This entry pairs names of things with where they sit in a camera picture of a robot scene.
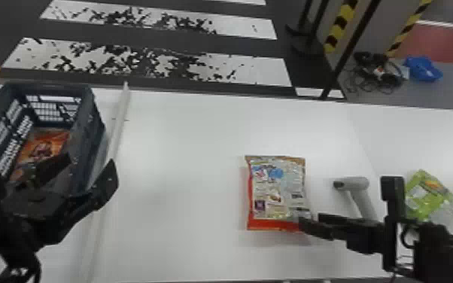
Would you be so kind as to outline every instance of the snack bag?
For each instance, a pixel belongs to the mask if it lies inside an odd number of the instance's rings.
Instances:
[[[299,231],[299,217],[311,218],[304,178],[306,160],[246,156],[250,177],[248,230]]]
[[[25,168],[33,163],[58,155],[68,140],[68,136],[69,131],[66,129],[35,128],[17,158],[9,181],[16,181],[23,175]]]
[[[453,193],[436,177],[419,170],[406,184],[405,191],[409,218],[443,225],[453,220]]]

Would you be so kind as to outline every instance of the plastic basket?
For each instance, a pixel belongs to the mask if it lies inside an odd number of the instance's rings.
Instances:
[[[105,126],[88,86],[8,83],[0,89],[0,176],[8,181],[34,127],[69,130],[61,152],[70,166],[44,190],[73,194],[84,190]]]

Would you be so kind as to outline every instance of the white floor marking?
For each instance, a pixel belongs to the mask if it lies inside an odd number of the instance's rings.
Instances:
[[[262,5],[265,6],[265,0],[209,0],[209,1],[219,1],[219,2],[232,2],[240,4],[250,4],[250,5]]]
[[[3,68],[291,87],[284,60],[24,38]]]
[[[54,0],[41,15],[41,19],[277,39],[274,25],[268,19],[95,2]]]
[[[436,21],[432,21],[432,20],[419,20],[416,23],[419,23],[420,25],[426,25],[426,26],[440,26],[443,28],[453,29],[453,23],[436,22]]]

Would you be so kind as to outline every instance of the yellow-black striped pole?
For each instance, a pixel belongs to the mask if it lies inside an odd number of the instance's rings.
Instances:
[[[344,0],[341,10],[333,23],[332,30],[325,40],[325,52],[332,53],[336,50],[337,44],[345,34],[348,23],[354,18],[354,9],[357,7],[358,0]]]
[[[415,27],[416,22],[421,19],[421,16],[427,10],[428,6],[433,0],[421,0],[420,5],[418,6],[418,9],[416,12],[409,17],[409,20],[407,20],[407,23],[404,26],[404,29],[400,34],[395,38],[395,41],[393,44],[390,46],[390,49],[386,52],[386,56],[388,57],[393,57],[395,53],[399,50],[400,45],[404,42],[404,39],[407,38],[407,35],[411,32],[412,28]]]

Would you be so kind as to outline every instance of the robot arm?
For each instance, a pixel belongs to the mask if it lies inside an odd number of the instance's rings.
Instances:
[[[0,177],[0,256],[7,267],[0,283],[39,282],[41,264],[36,252],[61,242],[70,229],[89,213],[102,208],[118,188],[114,161],[110,160],[93,186],[79,195],[63,196],[44,190],[69,163],[63,154],[28,168],[11,187]]]
[[[304,233],[330,241],[346,241],[346,248],[361,254],[382,254],[382,268],[425,283],[453,283],[453,235],[443,225],[418,223],[406,218],[404,180],[381,178],[382,199],[388,205],[384,222],[319,214],[318,221],[301,218]],[[398,227],[400,241],[412,250],[412,269],[397,262]],[[419,239],[408,245],[406,234],[414,230]]]

